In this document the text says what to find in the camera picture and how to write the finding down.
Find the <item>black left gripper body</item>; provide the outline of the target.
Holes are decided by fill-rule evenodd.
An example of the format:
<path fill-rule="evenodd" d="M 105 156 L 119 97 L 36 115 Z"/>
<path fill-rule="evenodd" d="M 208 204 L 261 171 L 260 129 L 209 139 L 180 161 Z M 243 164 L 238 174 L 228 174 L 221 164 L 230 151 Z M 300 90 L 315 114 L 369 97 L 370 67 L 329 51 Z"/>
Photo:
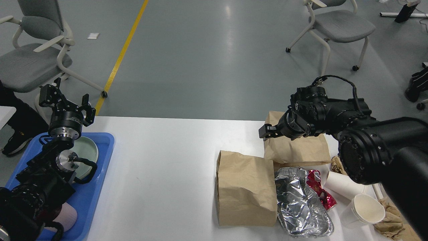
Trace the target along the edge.
<path fill-rule="evenodd" d="M 50 137 L 79 139 L 82 134 L 84 116 L 76 111 L 54 111 L 50 118 L 48 134 Z"/>

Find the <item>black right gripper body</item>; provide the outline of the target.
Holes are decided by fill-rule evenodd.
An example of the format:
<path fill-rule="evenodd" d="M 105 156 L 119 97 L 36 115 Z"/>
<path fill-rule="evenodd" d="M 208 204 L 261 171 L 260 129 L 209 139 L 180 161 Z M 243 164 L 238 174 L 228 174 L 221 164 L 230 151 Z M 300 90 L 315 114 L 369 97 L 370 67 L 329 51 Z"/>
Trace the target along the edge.
<path fill-rule="evenodd" d="M 279 119 L 276 125 L 278 132 L 290 138 L 291 140 L 300 137 L 307 137 L 306 126 L 308 122 L 292 109 L 288 109 L 286 113 Z"/>

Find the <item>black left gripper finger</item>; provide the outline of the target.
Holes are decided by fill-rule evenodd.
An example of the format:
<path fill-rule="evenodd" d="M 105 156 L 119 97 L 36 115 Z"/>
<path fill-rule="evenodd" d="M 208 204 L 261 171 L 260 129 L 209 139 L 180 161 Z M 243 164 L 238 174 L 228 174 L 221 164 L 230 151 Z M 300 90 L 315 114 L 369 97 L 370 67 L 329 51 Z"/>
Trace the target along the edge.
<path fill-rule="evenodd" d="M 78 113 L 84 116 L 82 123 L 85 127 L 92 125 L 95 120 L 96 109 L 91 106 L 89 99 L 89 94 L 82 96 L 82 103 L 78 107 Z"/>
<path fill-rule="evenodd" d="M 67 99 L 60 91 L 61 78 L 54 80 L 53 84 L 41 87 L 39 95 L 39 107 L 49 107 L 53 111 L 67 111 Z"/>

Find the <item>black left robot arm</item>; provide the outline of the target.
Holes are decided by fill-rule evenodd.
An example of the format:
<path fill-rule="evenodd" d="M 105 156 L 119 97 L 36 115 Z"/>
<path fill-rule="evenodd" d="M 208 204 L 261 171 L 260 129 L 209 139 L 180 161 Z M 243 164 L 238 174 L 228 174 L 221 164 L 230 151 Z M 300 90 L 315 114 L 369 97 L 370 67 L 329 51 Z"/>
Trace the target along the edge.
<path fill-rule="evenodd" d="M 81 106 L 69 101 L 60 91 L 61 78 L 41 87 L 39 105 L 52 108 L 46 135 L 39 138 L 42 150 L 16 175 L 19 185 L 1 188 L 1 240 L 35 241 L 45 227 L 56 229 L 53 241 L 65 231 L 55 221 L 62 205 L 75 193 L 73 183 L 86 184 L 97 171 L 97 163 L 71 149 L 82 134 L 82 127 L 93 124 L 95 108 L 89 95 Z"/>

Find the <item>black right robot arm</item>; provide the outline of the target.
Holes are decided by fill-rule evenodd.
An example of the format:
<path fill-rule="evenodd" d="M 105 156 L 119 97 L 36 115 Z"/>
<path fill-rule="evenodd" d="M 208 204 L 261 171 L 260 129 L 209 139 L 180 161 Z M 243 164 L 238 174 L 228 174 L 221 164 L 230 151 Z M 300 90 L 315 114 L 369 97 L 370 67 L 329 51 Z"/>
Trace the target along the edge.
<path fill-rule="evenodd" d="M 364 99 L 358 98 L 353 83 L 352 98 L 328 98 L 321 87 L 328 77 L 319 76 L 309 86 L 297 88 L 278 124 L 263 125 L 259 137 L 333 136 L 347 175 L 359 184 L 381 183 L 419 238 L 426 241 L 427 123 L 406 116 L 376 120 Z"/>

